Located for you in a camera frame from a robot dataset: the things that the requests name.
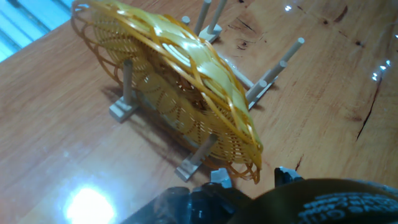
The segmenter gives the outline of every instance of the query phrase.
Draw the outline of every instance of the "woven plastic basket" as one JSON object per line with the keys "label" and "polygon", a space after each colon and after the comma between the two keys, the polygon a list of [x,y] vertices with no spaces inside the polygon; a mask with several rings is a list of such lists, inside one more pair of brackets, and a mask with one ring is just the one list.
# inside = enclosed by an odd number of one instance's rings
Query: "woven plastic basket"
{"label": "woven plastic basket", "polygon": [[209,42],[171,16],[117,1],[77,0],[72,13],[75,32],[121,87],[123,62],[133,62],[136,102],[160,127],[192,152],[216,134],[203,163],[259,182],[263,146],[244,90]]}

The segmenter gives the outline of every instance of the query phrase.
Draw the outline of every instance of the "white dowel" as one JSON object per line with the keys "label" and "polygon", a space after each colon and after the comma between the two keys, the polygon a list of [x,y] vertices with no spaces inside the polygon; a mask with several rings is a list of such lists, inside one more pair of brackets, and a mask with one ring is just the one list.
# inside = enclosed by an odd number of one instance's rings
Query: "white dowel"
{"label": "white dowel", "polygon": [[123,62],[123,101],[131,105],[131,79],[132,79],[132,61],[127,59]]}
{"label": "white dowel", "polygon": [[220,0],[220,3],[218,4],[217,9],[216,9],[216,14],[214,15],[213,20],[211,20],[209,28],[207,29],[208,34],[213,33],[214,27],[216,27],[216,25],[217,25],[217,21],[220,18],[221,13],[223,12],[225,4],[226,4],[226,0]]}
{"label": "white dowel", "polygon": [[259,80],[254,86],[246,93],[246,99],[251,103],[254,101],[258,94],[267,86],[267,82],[264,80]]}
{"label": "white dowel", "polygon": [[199,33],[201,31],[201,27],[203,26],[203,22],[206,19],[207,11],[209,11],[210,4],[211,4],[211,0],[204,0],[203,5],[201,6],[198,22],[195,26],[195,29],[193,30],[193,32],[196,35],[199,35]]}
{"label": "white dowel", "polygon": [[289,61],[289,59],[296,53],[296,51],[299,50],[299,48],[304,44],[304,42],[305,42],[304,38],[302,37],[298,38],[296,43],[294,43],[294,45],[287,51],[287,53],[282,57],[281,60],[285,62]]}
{"label": "white dowel", "polygon": [[199,147],[199,149],[194,153],[190,162],[192,164],[198,164],[200,159],[202,159],[205,155],[207,155],[210,151],[210,148],[217,142],[218,136],[215,134],[210,134],[206,141]]}
{"label": "white dowel", "polygon": [[181,19],[181,22],[183,24],[185,24],[186,26],[188,26],[189,23],[191,22],[191,19],[188,16],[183,16],[182,19]]}
{"label": "white dowel", "polygon": [[287,67],[287,62],[280,61],[275,67],[264,77],[264,81],[267,83],[272,82],[278,74]]}
{"label": "white dowel", "polygon": [[254,86],[253,82],[250,81],[246,76],[244,76],[238,69],[231,68],[232,72],[235,74],[236,78],[243,83],[247,88],[252,88]]}

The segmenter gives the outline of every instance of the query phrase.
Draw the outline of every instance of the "orange plastic basket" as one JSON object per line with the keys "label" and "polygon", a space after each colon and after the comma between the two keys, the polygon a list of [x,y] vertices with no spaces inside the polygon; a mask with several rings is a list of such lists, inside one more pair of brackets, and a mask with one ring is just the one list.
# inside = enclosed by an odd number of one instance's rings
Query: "orange plastic basket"
{"label": "orange plastic basket", "polygon": [[203,163],[259,182],[263,146],[243,87],[209,42],[171,16],[117,1],[77,0],[72,13],[73,29],[121,87],[123,62],[133,62],[136,102],[160,127],[192,152],[216,134]]}

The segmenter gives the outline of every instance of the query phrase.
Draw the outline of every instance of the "glossy table surface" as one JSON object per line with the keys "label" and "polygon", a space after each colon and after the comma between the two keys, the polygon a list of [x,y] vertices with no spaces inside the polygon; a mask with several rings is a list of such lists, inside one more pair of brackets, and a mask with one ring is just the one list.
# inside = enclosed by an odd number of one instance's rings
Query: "glossy table surface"
{"label": "glossy table surface", "polygon": [[[191,28],[201,7],[124,2]],[[397,16],[392,1],[228,1],[214,46],[252,81],[306,41],[251,110],[264,165],[238,189],[270,190],[279,166],[398,187]],[[117,223],[168,187],[208,181],[205,167],[187,183],[174,174],[188,152],[142,111],[117,123],[120,94],[69,22],[0,63],[0,223]]]}

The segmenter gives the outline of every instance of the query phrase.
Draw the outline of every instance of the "wooden table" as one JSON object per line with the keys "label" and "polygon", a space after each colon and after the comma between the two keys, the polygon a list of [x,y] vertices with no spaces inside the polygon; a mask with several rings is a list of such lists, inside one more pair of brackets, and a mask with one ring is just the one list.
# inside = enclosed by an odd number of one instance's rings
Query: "wooden table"
{"label": "wooden table", "polygon": [[[190,16],[191,27],[201,6],[124,2]],[[389,24],[397,9],[390,1],[294,2],[230,0],[219,21],[217,51],[252,81],[306,40],[251,111],[265,145],[261,182],[236,180],[237,188],[264,193],[279,166],[398,187],[398,29]],[[380,65],[386,70],[373,80]],[[208,181],[205,168],[188,183],[174,174],[188,152],[142,111],[123,124],[110,117],[120,94],[69,22],[0,64],[1,223],[66,223],[84,188],[104,195],[120,221],[168,187]]]}

